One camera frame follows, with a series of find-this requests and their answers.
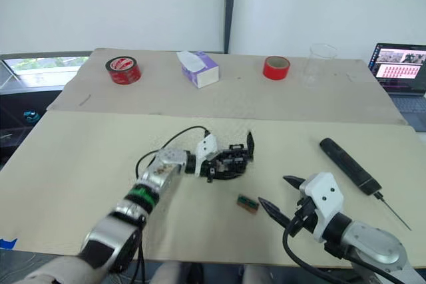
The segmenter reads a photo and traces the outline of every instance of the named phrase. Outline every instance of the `green band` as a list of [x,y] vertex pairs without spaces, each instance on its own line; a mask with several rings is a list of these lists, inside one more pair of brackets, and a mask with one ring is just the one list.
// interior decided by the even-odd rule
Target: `green band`
[[146,192],[145,189],[139,189],[139,190],[131,189],[128,194],[133,194],[135,196],[140,196],[141,198],[143,198],[144,200],[146,200],[150,205],[152,205],[152,207],[155,206],[154,199]]

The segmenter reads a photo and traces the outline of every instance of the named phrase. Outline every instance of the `beige tabletop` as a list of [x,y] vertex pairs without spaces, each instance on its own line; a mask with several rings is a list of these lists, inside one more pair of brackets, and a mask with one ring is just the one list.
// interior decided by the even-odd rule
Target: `beige tabletop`
[[[123,86],[110,79],[105,63],[122,55],[138,61],[138,82]],[[329,62],[311,86],[301,77],[304,58],[290,57],[288,77],[273,81],[262,74],[265,57],[210,56],[219,64],[220,81],[197,89],[182,74],[176,53],[97,49],[49,110],[406,124],[361,60]]]
[[[299,193],[282,176],[322,171],[334,174],[349,217],[391,232],[414,266],[426,266],[426,148],[412,128],[388,124],[48,111],[0,172],[0,237],[17,238],[17,250],[76,254],[87,232],[134,183],[137,159],[194,124],[207,126],[221,147],[243,142],[251,130],[254,162],[232,181],[207,184],[183,175],[144,230],[148,259],[294,265],[282,248],[283,229],[262,208],[250,214],[236,199],[239,193],[262,196],[291,216]],[[413,231],[361,193],[320,150],[318,143],[328,136],[378,179]],[[173,146],[193,150],[201,138],[202,132],[189,132]],[[307,231],[290,246],[313,265],[347,265]]]

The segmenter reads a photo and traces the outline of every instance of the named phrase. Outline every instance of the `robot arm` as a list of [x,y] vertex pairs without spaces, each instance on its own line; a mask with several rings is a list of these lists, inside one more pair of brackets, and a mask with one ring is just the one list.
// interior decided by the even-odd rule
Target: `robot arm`
[[325,242],[328,253],[351,261],[367,283],[426,283],[410,265],[403,244],[395,236],[343,214],[343,195],[331,173],[316,174],[308,180],[294,176],[284,179],[300,191],[294,219],[290,221],[269,201],[259,200],[275,221],[284,228],[291,226],[290,236],[307,229],[316,241]]
[[[253,159],[254,143],[251,134],[248,142],[250,150],[239,145],[243,154],[251,153],[250,158],[244,159],[238,158],[242,155],[241,152],[219,152],[216,137],[212,134],[198,143],[195,154],[173,148],[160,149],[124,199],[86,236],[77,256],[58,257],[18,283],[97,284],[108,273],[126,270],[141,241],[142,230],[149,215],[164,192],[172,183],[176,183],[180,171],[209,179],[215,178],[210,174],[213,171],[237,177],[245,171],[247,161]],[[217,158],[226,158],[226,161],[215,160]],[[239,164],[238,172],[233,172],[233,164],[236,162]],[[209,170],[202,170],[207,164]]]

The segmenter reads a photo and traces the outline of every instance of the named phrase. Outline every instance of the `purple tissue box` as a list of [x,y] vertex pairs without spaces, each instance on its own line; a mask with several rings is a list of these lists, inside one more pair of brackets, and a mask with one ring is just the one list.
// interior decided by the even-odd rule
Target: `purple tissue box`
[[185,76],[191,80],[197,88],[202,88],[203,86],[208,86],[209,84],[219,81],[219,66],[215,63],[206,53],[202,51],[197,51],[194,55],[198,56],[203,60],[206,67],[203,69],[191,72],[184,65],[182,65],[182,72]]

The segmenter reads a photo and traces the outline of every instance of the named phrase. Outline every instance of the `laptop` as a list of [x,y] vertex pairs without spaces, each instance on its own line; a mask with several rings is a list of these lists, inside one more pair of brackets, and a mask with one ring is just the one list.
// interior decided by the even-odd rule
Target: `laptop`
[[426,45],[378,43],[368,64],[406,121],[426,132]]

